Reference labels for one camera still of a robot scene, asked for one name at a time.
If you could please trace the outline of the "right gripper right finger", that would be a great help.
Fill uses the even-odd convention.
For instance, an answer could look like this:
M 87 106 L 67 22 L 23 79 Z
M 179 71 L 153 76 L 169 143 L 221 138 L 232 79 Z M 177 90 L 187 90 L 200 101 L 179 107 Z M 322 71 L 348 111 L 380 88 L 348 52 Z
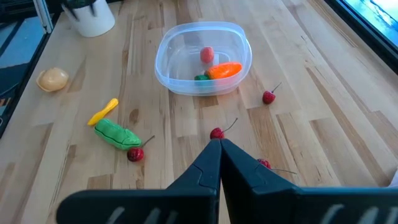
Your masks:
M 299 187 L 230 140 L 221 146 L 232 224 L 398 224 L 398 189 Z

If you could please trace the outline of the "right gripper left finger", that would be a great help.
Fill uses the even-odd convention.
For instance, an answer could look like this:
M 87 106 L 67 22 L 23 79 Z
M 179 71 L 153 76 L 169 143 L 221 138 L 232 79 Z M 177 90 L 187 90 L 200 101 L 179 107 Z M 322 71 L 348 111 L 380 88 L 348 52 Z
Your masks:
M 58 224 L 216 224 L 221 143 L 212 140 L 166 189 L 84 190 L 56 212 Z

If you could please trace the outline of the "red toy cherry with stem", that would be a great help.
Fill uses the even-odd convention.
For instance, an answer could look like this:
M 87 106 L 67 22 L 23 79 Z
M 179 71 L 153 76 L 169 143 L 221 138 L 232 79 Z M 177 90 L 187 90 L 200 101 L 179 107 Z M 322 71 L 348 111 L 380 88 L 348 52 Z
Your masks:
M 257 159 L 258 162 L 260 162 L 262 165 L 264 165 L 266 168 L 272 170 L 273 168 L 271 167 L 271 164 L 269 161 L 267 161 L 266 159 Z M 288 172 L 291 174 L 295 174 L 295 172 L 289 171 L 289 170 L 283 170 L 283 169 L 273 169 L 276 171 L 281 171 L 281 172 Z
M 151 141 L 154 138 L 155 138 L 155 136 L 151 136 L 148 140 L 146 140 L 140 146 L 130 148 L 127 152 L 128 161 L 131 161 L 131 162 L 141 161 L 144 158 L 144 147 L 146 146 L 146 144 L 149 141 Z
M 276 91 L 276 89 L 277 89 L 281 84 L 282 84 L 282 83 L 279 83 L 277 86 L 274 87 L 273 90 L 271 90 L 271 91 L 266 90 L 266 91 L 263 93 L 263 95 L 262 95 L 262 102 L 263 102 L 264 104 L 269 105 L 269 104 L 271 104 L 271 103 L 275 100 L 276 95 L 274 94 L 274 92 Z
M 227 132 L 229 129 L 231 129 L 234 124 L 237 122 L 238 118 L 236 118 L 233 123 L 226 129 L 221 129 L 221 128 L 214 128 L 210 132 L 210 139 L 224 139 L 224 133 Z

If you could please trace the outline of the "salmon red toy tomato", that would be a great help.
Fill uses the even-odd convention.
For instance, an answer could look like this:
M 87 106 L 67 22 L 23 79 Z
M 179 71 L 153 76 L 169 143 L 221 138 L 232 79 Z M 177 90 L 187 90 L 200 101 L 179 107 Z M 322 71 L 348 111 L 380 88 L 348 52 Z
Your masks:
M 204 47 L 200 51 L 200 60 L 202 63 L 212 63 L 214 59 L 214 50 L 212 47 Z

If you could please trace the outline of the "beige toy onion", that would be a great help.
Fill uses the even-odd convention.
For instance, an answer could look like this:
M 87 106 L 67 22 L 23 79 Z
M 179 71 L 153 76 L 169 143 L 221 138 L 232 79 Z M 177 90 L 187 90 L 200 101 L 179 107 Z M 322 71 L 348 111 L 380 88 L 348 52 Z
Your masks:
M 37 86 L 46 92 L 58 91 L 67 85 L 69 75 L 64 70 L 53 67 L 40 72 L 36 79 Z

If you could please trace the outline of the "clear plastic tupperware container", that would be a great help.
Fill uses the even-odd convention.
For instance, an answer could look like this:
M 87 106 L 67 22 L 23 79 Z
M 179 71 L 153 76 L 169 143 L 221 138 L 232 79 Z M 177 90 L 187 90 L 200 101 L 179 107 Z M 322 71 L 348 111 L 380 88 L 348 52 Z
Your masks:
M 200 51 L 212 47 L 212 63 L 202 63 Z M 232 77 L 194 80 L 212 65 L 239 62 L 243 69 Z M 170 91 L 180 95 L 213 96 L 234 91 L 249 73 L 252 50 L 244 30 L 231 22 L 192 22 L 171 28 L 155 57 L 155 75 Z

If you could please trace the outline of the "beige cloth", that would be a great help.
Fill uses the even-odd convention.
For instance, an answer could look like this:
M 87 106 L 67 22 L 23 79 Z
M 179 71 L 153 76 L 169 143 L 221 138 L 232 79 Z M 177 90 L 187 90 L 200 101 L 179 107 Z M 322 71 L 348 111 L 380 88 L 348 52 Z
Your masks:
M 391 183 L 388 185 L 390 188 L 398 188 L 398 169 L 396 170 Z

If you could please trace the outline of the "green plant in white pot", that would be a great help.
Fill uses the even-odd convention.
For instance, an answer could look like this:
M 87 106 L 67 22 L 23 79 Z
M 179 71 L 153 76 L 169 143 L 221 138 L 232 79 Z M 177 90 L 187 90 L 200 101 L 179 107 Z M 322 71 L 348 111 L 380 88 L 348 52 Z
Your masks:
M 111 30 L 116 21 L 106 0 L 60 0 L 70 23 L 83 37 L 97 37 Z

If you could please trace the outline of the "silver metal bracket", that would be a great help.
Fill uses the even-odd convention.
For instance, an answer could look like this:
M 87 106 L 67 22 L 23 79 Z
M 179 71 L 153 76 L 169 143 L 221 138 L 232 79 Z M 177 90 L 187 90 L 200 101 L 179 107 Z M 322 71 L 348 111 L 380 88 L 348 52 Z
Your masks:
M 46 0 L 33 0 L 37 16 L 46 34 L 53 31 L 53 22 L 50 16 Z

